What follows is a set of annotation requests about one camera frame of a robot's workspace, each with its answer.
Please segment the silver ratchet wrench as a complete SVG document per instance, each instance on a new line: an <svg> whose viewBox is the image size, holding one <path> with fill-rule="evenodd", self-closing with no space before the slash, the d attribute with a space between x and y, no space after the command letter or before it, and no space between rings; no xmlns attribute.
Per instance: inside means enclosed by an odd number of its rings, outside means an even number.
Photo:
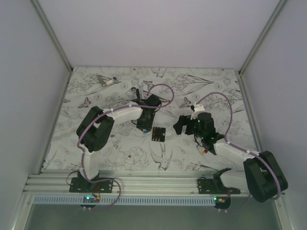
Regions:
<svg viewBox="0 0 307 230"><path fill-rule="evenodd" d="M131 91L133 93L133 97L134 99L140 99L140 92L139 92L139 89L137 89L136 87L132 87L131 88Z"/></svg>

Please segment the black fuse box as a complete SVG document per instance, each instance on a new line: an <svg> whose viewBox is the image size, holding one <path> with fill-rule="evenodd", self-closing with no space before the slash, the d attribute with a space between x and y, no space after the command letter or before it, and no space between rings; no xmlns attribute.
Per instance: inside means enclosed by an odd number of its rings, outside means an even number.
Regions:
<svg viewBox="0 0 307 230"><path fill-rule="evenodd" d="M152 141L155 142L165 142L165 127L153 127L152 128Z"/></svg>

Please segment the aluminium rail frame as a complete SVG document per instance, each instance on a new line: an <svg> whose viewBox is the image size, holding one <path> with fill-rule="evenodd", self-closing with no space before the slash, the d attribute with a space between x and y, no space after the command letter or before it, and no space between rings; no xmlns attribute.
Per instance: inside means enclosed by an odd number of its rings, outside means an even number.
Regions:
<svg viewBox="0 0 307 230"><path fill-rule="evenodd" d="M40 175L29 175L23 192L29 194L68 194L67 170L45 170ZM197 195L197 179L212 178L214 171L100 171L103 178L114 178L113 195L121 188L123 195Z"/></svg>

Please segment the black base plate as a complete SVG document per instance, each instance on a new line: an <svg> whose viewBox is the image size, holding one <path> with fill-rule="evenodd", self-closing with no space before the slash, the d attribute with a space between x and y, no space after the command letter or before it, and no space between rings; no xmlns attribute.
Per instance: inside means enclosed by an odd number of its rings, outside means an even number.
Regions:
<svg viewBox="0 0 307 230"><path fill-rule="evenodd" d="M206 179L205 177L200 177L197 180L197 188L199 194L226 195L228 192L230 192L231 195L241 194L239 189L225 187L220 179Z"/></svg>
<svg viewBox="0 0 307 230"><path fill-rule="evenodd" d="M80 172L76 177L73 177L70 182L70 193L111 193L113 189L113 181L106 180L103 182L96 182L102 180L99 174L94 178L94 183L88 182Z"/></svg>

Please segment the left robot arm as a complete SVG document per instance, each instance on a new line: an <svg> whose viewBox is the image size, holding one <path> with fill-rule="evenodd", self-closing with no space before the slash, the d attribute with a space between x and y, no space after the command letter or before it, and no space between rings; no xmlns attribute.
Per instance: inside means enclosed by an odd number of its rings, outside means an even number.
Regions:
<svg viewBox="0 0 307 230"><path fill-rule="evenodd" d="M98 187L97 153L107 144L112 128L132 121L137 129L147 133L151 131L155 112L161 106L161 100L152 94L147 99L134 99L127 105L109 111L98 106L89 110L76 131L77 147L83 151L80 169L82 189L91 193Z"/></svg>

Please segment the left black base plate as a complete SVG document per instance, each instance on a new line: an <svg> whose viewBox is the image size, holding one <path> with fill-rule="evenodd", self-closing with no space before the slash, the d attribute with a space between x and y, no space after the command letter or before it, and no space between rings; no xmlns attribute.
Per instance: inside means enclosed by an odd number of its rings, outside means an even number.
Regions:
<svg viewBox="0 0 307 230"><path fill-rule="evenodd" d="M113 189L113 181L106 180L103 182L96 182L102 180L99 174L94 178L94 183L88 182L80 172L76 177L73 177L70 182L70 193L111 193Z"/></svg>

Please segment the left controller board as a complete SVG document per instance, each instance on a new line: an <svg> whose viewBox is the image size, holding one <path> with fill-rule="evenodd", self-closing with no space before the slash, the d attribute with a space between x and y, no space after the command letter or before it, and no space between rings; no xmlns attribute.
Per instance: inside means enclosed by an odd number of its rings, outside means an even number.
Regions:
<svg viewBox="0 0 307 230"><path fill-rule="evenodd" d="M93 196L93 195L85 195L83 197L83 202L84 203L88 203L88 204L99 203L100 202L100 197Z"/></svg>

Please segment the right controller board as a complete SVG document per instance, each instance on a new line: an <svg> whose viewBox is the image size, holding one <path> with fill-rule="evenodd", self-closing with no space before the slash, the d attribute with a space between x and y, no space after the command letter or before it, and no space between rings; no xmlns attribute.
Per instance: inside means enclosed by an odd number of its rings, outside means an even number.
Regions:
<svg viewBox="0 0 307 230"><path fill-rule="evenodd" d="M228 209L231 206L231 197L214 197L215 205L214 207L216 209Z"/></svg>

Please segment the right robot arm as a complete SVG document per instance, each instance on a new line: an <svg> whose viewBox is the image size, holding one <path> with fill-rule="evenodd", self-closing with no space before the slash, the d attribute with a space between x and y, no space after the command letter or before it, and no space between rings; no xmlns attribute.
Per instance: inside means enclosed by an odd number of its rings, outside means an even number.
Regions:
<svg viewBox="0 0 307 230"><path fill-rule="evenodd" d="M278 199L288 188L288 182L274 155L269 151L252 152L225 140L218 133L210 113L197 116L181 115L173 125L176 134L193 135L201 141L201 147L215 156L227 158L243 167L243 170L225 168L213 175L213 189L223 194L228 189L248 191L253 198L263 203L268 199Z"/></svg>

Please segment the controller board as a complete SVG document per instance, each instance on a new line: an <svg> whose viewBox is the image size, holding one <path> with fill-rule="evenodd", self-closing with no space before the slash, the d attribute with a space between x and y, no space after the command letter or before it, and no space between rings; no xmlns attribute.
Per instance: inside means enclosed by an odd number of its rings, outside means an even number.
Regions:
<svg viewBox="0 0 307 230"><path fill-rule="evenodd" d="M231 206L231 197L214 197L215 205L214 207L216 209L228 209Z"/></svg>
<svg viewBox="0 0 307 230"><path fill-rule="evenodd" d="M85 195L83 197L83 202L84 203L88 203L88 204L99 203L100 202L100 197L93 196L93 195Z"/></svg>

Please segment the yellow and red fuse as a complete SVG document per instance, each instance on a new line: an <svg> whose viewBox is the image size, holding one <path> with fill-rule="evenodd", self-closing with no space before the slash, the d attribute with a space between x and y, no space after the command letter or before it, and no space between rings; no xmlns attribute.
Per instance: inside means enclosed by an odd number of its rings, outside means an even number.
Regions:
<svg viewBox="0 0 307 230"><path fill-rule="evenodd" d="M201 150L200 151L200 155L204 155L205 153L207 153L208 151L207 150Z"/></svg>

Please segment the floral patterned mat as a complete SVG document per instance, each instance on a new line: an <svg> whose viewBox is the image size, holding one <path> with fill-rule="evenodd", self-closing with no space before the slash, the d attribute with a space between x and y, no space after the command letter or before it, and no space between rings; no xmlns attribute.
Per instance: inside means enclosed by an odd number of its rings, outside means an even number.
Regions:
<svg viewBox="0 0 307 230"><path fill-rule="evenodd" d="M102 170L198 171L234 167L235 163L204 150L194 137L177 135L173 124L190 106L201 101L212 114L217 132L237 145L255 150L237 74L232 69L76 67L63 100L44 170L77 170L82 151L77 147L77 127L93 106L116 108L132 100L132 87L142 96L148 91L165 104L154 118L155 127L165 127L165 142L152 141L132 121L113 127L106 146L98 153Z"/></svg>

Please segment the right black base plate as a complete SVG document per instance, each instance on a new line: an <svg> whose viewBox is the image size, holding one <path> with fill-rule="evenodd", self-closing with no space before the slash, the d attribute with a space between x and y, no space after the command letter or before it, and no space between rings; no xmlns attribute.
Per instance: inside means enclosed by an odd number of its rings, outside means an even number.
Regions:
<svg viewBox="0 0 307 230"><path fill-rule="evenodd" d="M241 194L239 189L225 187L220 179L206 179L205 177L200 177L197 180L197 188L199 194L226 195L228 192L230 192L231 195Z"/></svg>

